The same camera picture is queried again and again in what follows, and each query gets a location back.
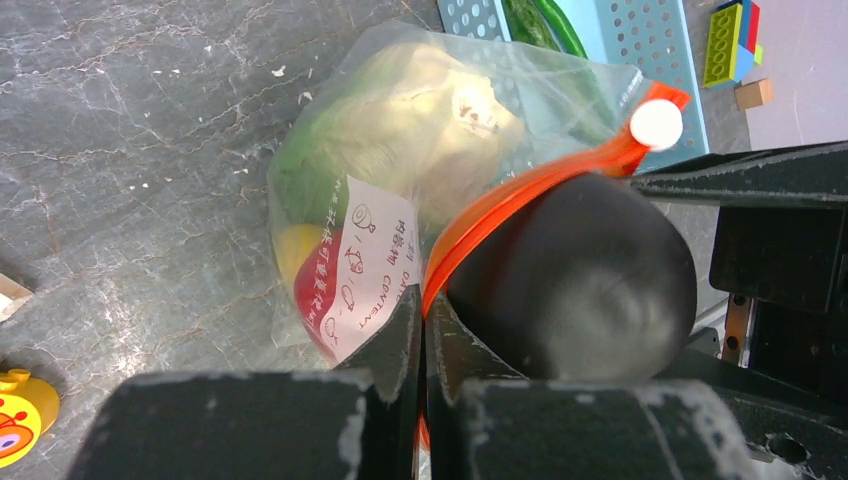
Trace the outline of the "green chili pepper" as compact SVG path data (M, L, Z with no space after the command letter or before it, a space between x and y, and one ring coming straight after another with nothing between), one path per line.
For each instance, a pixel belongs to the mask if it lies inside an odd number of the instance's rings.
M563 48L563 51L579 58L587 59L587 52L576 29L558 3L554 0L537 0L535 1L535 5L548 24L554 37Z

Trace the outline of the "yellow red toy disc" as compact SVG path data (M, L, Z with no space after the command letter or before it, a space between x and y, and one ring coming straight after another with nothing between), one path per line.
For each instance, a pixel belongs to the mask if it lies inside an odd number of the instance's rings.
M55 423L57 390L25 369L1 373L1 467L26 456Z

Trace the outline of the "yellow bell pepper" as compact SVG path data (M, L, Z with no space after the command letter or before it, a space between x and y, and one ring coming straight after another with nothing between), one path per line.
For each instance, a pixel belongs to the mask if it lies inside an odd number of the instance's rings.
M272 234L278 272L286 288L293 286L301 267L320 243L322 233L322 227L297 224Z

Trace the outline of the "green blue white block stack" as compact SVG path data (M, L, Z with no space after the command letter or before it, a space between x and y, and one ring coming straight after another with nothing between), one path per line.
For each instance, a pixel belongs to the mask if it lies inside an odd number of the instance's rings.
M0 322L7 321L33 296L33 292L10 277L0 274Z

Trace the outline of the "light blue plastic basket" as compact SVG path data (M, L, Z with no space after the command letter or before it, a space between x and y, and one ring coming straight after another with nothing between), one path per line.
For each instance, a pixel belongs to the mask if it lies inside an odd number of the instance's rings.
M640 172L659 170L709 152L684 3L665 0L559 1L588 58L630 64L648 79L687 92L677 144L649 155Z

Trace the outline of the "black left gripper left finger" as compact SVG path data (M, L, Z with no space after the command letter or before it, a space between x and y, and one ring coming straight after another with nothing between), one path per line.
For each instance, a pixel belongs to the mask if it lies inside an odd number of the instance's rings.
M421 295L330 370L153 373L99 411L72 479L414 479Z

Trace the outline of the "clear zip top bag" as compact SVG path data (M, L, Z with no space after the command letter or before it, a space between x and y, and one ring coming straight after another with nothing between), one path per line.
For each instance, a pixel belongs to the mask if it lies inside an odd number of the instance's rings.
M339 364L406 288L430 307L548 188L626 177L673 147L690 100L632 65L398 21L369 28L268 169L283 307Z

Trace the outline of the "green cucumber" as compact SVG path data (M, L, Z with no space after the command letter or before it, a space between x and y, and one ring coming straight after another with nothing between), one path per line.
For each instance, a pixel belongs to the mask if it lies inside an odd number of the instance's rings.
M533 1L502 0L501 5L512 41L562 52Z

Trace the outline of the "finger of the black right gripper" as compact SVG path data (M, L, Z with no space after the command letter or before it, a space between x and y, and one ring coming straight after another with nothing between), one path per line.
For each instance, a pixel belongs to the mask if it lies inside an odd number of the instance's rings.
M847 143L710 153L636 175L629 185L663 201L837 209L847 205Z

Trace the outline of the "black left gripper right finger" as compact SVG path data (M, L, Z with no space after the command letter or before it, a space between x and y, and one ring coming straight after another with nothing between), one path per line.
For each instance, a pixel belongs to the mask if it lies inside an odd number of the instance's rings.
M425 320L436 479L756 479L728 406L698 381L533 381L438 297Z

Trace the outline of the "red apple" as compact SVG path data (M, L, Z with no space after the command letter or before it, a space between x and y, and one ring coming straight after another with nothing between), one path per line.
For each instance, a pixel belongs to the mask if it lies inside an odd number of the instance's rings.
M294 233L306 256L294 277L293 298L311 339L328 358L335 360L333 340L327 345L321 327L336 297L341 231L332 231L328 243L323 241L323 229L315 225L297 225Z

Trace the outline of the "purple eggplant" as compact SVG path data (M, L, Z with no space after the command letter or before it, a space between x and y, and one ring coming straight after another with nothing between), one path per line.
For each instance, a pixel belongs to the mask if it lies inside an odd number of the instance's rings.
M642 195L595 174L513 214L446 294L469 330L533 379L649 379L685 347L697 314L683 236Z

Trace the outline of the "green white cabbage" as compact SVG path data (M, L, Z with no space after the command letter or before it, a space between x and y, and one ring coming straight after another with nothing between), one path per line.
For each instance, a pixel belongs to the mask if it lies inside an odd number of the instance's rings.
M291 221L317 223L353 177L409 200L440 230L480 197L523 140L491 80L423 43L386 47L334 78L288 132L269 191Z

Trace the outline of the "colourful block stack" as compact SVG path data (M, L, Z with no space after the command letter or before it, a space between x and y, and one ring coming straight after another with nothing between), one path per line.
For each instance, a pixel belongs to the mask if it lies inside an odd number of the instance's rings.
M707 89L740 83L762 64L758 43L761 7L751 0L728 1L710 15L702 86Z

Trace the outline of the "tan wooden cube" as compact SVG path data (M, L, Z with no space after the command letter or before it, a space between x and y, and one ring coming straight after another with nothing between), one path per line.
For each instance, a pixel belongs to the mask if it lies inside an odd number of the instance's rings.
M740 111L764 106L775 98L773 82L770 78L763 78L734 89L737 107Z

